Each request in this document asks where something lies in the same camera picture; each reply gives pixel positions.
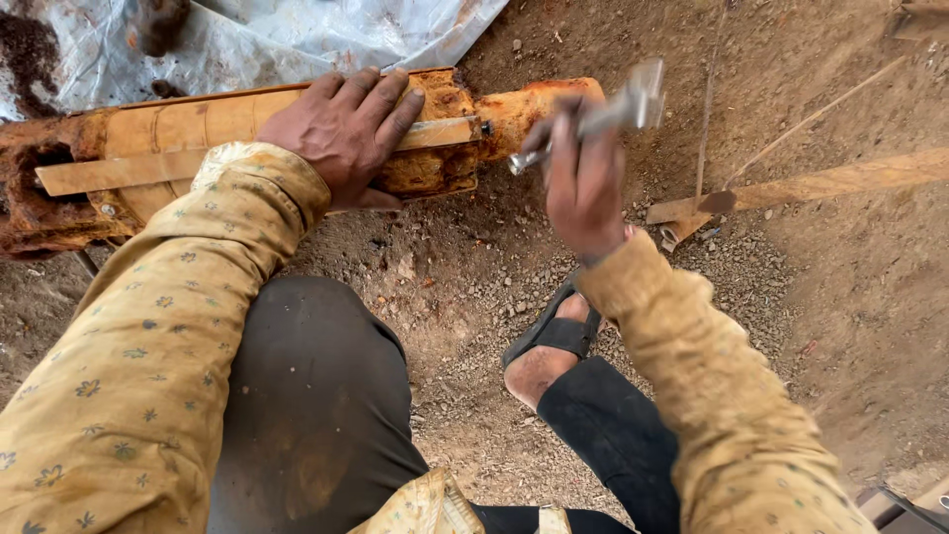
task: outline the plastic sheet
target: plastic sheet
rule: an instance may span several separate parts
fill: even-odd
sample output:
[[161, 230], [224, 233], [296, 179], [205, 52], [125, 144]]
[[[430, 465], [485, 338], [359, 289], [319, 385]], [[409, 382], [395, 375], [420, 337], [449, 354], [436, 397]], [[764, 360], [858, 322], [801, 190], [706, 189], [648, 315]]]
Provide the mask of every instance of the plastic sheet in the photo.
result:
[[[52, 25], [62, 111], [156, 98], [167, 80], [198, 95], [313, 79], [331, 69], [454, 65], [507, 0], [201, 0], [181, 44], [151, 58], [125, 43], [124, 0], [33, 0], [27, 16]], [[0, 0], [10, 11], [23, 0]], [[22, 118], [0, 68], [0, 116]]]

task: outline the leg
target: leg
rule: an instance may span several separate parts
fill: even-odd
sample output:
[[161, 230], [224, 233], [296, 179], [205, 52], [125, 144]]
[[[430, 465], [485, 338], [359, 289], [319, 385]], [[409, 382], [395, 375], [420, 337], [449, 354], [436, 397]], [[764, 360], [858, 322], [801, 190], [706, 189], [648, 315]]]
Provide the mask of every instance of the leg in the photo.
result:
[[[571, 296], [557, 316], [585, 320]], [[535, 347], [505, 371], [508, 390], [547, 422], [623, 503], [641, 532], [679, 532], [676, 437], [656, 406], [601, 357]]]
[[[534, 534], [537, 506], [482, 506], [472, 504], [486, 534]], [[595, 510], [567, 510], [574, 534], [632, 534], [632, 530], [612, 517]]]
[[401, 345], [336, 280], [265, 285], [230, 383], [209, 532], [344, 533], [428, 470]]

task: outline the beige floral shirt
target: beige floral shirt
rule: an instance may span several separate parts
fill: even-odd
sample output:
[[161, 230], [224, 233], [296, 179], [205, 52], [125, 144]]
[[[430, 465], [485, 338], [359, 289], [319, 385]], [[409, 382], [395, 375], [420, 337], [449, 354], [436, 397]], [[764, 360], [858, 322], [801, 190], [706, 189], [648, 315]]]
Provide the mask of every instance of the beige floral shirt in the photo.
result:
[[[329, 198], [313, 168], [286, 150], [212, 150], [192, 193], [109, 259], [0, 413], [3, 531], [205, 530], [245, 315]], [[704, 278], [670, 268], [639, 232], [580, 285], [620, 324], [679, 438], [683, 532], [874, 531], [837, 484], [837, 461], [813, 420], [745, 332], [712, 307]], [[409, 502], [413, 513], [396, 511]], [[540, 514], [545, 532], [568, 532], [562, 510]], [[353, 532], [483, 527], [436, 469]]]

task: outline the black sandal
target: black sandal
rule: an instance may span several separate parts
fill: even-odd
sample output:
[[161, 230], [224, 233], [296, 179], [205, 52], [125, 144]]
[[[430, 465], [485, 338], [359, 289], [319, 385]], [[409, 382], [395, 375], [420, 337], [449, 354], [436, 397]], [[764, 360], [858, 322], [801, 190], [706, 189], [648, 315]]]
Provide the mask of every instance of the black sandal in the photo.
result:
[[596, 340], [597, 330], [600, 328], [600, 313], [590, 306], [586, 322], [555, 317], [560, 304], [577, 293], [577, 288], [573, 284], [574, 278], [575, 274], [567, 277], [547, 308], [537, 317], [537, 321], [504, 351], [501, 355], [501, 366], [504, 369], [507, 369], [512, 361], [538, 345], [563, 349], [576, 354], [581, 360], [587, 358], [590, 345]]

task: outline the foot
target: foot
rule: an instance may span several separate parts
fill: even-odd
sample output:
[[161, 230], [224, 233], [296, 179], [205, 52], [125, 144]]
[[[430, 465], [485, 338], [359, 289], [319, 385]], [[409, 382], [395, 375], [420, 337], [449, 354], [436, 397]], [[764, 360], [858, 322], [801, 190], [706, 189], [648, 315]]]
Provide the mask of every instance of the foot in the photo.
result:
[[[554, 316], [585, 322], [589, 309], [586, 299], [575, 293], [560, 303]], [[578, 363], [580, 359], [574, 353], [537, 346], [511, 362], [504, 371], [504, 385], [517, 400], [537, 411], [547, 388]]]

